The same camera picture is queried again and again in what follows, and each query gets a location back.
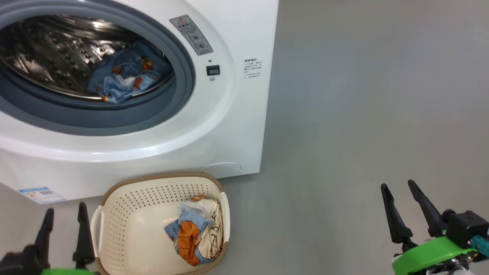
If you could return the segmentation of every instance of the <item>beige laundry basket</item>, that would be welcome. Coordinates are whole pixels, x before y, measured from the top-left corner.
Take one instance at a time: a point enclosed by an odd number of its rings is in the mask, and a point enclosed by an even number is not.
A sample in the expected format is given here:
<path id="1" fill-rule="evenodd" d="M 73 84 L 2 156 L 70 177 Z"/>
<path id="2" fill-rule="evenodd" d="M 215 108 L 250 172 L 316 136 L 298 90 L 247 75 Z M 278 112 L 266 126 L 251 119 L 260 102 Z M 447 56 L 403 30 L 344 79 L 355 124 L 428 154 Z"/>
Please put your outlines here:
<path id="1" fill-rule="evenodd" d="M 178 218 L 178 205 L 203 194 L 220 202 L 223 247 L 209 264 L 193 267 L 174 249 L 163 229 Z M 100 217 L 100 237 L 95 232 Z M 103 275 L 197 275 L 212 270 L 226 254 L 229 204 L 219 182 L 203 173 L 172 173 L 125 181 L 105 194 L 91 223 L 93 247 Z"/>

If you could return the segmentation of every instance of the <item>gray floor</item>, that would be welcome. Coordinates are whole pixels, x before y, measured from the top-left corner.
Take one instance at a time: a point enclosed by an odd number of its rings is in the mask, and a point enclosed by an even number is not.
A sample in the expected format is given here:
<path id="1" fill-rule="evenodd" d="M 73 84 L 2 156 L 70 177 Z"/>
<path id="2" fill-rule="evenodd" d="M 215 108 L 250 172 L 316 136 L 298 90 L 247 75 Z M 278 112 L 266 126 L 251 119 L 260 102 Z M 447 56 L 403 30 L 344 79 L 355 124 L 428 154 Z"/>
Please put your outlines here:
<path id="1" fill-rule="evenodd" d="M 262 171 L 222 180 L 232 231 L 213 274 L 393 274 L 383 182 L 416 242 L 427 225 L 408 179 L 441 211 L 489 219 L 488 12 L 486 0 L 282 0 Z M 77 204 L 54 205 L 53 266 L 72 266 Z M 0 252 L 33 241 L 46 206 L 5 186 L 0 206 Z"/>

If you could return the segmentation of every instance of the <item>white washing machine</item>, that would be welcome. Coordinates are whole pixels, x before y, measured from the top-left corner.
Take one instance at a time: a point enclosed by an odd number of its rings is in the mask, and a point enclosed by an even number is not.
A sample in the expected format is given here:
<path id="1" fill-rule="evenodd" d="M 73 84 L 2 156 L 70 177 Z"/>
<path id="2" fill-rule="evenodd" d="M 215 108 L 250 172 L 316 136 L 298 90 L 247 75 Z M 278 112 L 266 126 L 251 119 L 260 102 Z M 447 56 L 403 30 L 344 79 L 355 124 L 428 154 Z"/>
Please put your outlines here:
<path id="1" fill-rule="evenodd" d="M 0 182 L 51 203 L 159 172 L 259 172 L 277 8 L 278 0 L 0 0 Z M 105 102 L 100 87 L 110 91 L 112 76 L 100 73 L 102 62 L 138 41 L 161 54 L 143 70 L 166 69 Z M 101 83 L 95 93 L 91 81 Z"/>

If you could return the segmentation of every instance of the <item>crumpled garment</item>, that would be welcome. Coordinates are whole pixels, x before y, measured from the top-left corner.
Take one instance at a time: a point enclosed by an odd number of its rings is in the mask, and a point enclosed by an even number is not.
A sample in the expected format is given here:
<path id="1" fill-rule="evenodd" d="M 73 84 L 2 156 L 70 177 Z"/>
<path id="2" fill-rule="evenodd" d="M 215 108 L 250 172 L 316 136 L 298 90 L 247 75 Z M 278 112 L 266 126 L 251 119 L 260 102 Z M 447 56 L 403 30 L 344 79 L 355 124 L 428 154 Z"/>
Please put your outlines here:
<path id="1" fill-rule="evenodd" d="M 179 217 L 165 226 L 175 251 L 192 266 L 214 261 L 222 249 L 221 207 L 204 195 L 178 207 Z"/>
<path id="2" fill-rule="evenodd" d="M 110 103 L 120 103 L 150 88 L 172 66 L 163 53 L 148 41 L 117 51 L 97 64 L 87 82 L 87 91 Z"/>

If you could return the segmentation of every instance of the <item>white basket handle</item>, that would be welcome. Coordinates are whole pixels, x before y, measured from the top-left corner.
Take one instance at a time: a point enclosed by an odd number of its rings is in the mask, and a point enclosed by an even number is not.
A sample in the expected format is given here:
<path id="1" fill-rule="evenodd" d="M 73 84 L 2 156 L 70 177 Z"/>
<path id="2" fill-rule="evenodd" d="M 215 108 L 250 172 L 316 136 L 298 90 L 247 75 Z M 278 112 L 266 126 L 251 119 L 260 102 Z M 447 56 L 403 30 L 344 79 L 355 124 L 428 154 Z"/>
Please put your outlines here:
<path id="1" fill-rule="evenodd" d="M 221 192 L 221 199 L 223 204 L 222 213 L 224 215 L 224 242 L 228 242 L 231 234 L 231 213 L 229 212 L 229 202 L 227 201 L 226 193 Z"/>
<path id="2" fill-rule="evenodd" d="M 100 251 L 102 250 L 102 236 L 103 236 L 103 228 L 104 228 L 104 213 L 102 212 L 102 207 L 99 206 L 95 212 L 93 213 L 92 220 L 90 221 L 90 231 L 92 235 L 92 245 L 93 252 L 95 253 L 95 257 L 98 257 Z M 98 245 L 95 243 L 95 227 L 97 226 L 98 217 L 102 215 L 102 219 L 100 219 L 100 234 L 98 238 Z"/>

